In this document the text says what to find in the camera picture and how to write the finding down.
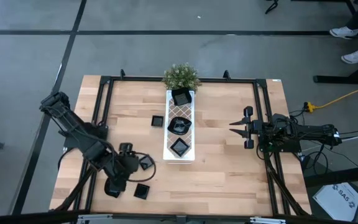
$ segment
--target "wooden table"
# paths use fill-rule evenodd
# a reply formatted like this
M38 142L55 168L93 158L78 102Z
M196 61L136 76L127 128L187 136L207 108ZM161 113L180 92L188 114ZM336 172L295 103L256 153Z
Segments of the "wooden table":
M75 113L90 122L100 76L84 76ZM288 115L280 80L267 80L272 112ZM115 81L108 115L108 141L115 149L131 142L134 150L150 154L157 165L147 200L134 197L136 183L128 182L119 198L107 196L104 172L97 176L92 212L152 213L187 215L253 216L272 214L264 161L255 149L244 149L244 140L229 131L229 123L239 121L245 106L255 108L251 84L204 83L195 96L195 149L192 164L167 164L162 160L163 128L151 127L152 115L165 114L165 87L161 82ZM261 102L263 93L260 90ZM252 119L257 119L256 112ZM310 213L310 205L298 160L281 153L285 183L296 201ZM59 206L76 185L83 157L72 150L62 160L50 208ZM131 179L144 179L153 169L139 170ZM85 206L85 186L80 208ZM276 187L279 210L280 191Z

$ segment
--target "concrete floor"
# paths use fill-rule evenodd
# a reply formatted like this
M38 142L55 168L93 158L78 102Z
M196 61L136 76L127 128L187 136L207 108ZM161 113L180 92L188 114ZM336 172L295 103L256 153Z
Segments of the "concrete floor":
M0 29L71 30L80 0L0 0ZM351 16L344 3L293 2L264 14L270 2L250 0L88 0L80 30L327 30ZM9 213L19 177L40 123L38 110L53 83L67 35L0 35L0 215ZM358 40L333 37L221 35L77 36L61 90L75 104L83 75L163 75L173 63L189 62L202 77L282 79L288 107L304 101L322 105L357 85L315 84L313 75L346 76L358 65L339 57L358 49ZM308 124L358 129L358 94L305 116ZM51 123L24 206L25 213L48 210L63 138ZM304 148L314 146L308 142ZM334 149L358 164L358 140ZM326 153L331 170L354 166Z

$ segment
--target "yellow cable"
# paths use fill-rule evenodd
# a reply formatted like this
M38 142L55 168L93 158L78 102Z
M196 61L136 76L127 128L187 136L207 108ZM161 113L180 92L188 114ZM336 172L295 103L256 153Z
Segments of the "yellow cable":
M341 97L339 97L339 98L336 99L336 100L332 100L331 102L326 103L326 104L323 105L323 106L315 106L315 105L312 105L310 102L308 102L309 112L312 113L313 110L315 110L315 109L321 109L321 108L324 108L324 107L326 107L326 106L329 106L329 105L331 105L331 104L333 104L333 103L335 103L335 102L338 102L339 100L341 100L341 99L343 99L343 98L345 98L345 97L348 97L348 96L350 96L350 95L352 95L352 94L354 94L354 93L358 93L358 90L353 91L353 92L351 92L351 93L348 93L348 94L346 94L346 95L344 95L344 96L341 96Z

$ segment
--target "white sneaker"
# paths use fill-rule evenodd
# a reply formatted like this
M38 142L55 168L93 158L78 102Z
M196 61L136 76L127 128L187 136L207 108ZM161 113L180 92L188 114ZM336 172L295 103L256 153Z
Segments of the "white sneaker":
M341 60L348 64L358 63L358 51L353 52L348 55L343 55L341 57Z
M341 28L330 29L329 33L334 37L350 39L348 37L354 37L355 35L358 34L358 29L351 30L347 27L341 27Z

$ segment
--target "white tray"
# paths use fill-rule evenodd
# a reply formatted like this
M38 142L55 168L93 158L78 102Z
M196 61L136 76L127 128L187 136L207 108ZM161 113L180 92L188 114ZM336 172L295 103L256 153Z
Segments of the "white tray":
M163 159L168 163L175 163L175 164L189 164L195 159L195 132L194 132L194 125L195 125L195 107L194 107L194 91L190 91L191 95L191 103L187 103L181 106L175 106L173 104L171 90L167 90L167 101L165 104L165 126L164 126L164 149L163 149ZM171 119L174 117L183 117L191 121L191 127L189 131L180 136L177 134L173 134L168 131L168 125L171 122ZM182 138L190 148L187 152L182 156L176 155L170 149L171 145L178 139Z

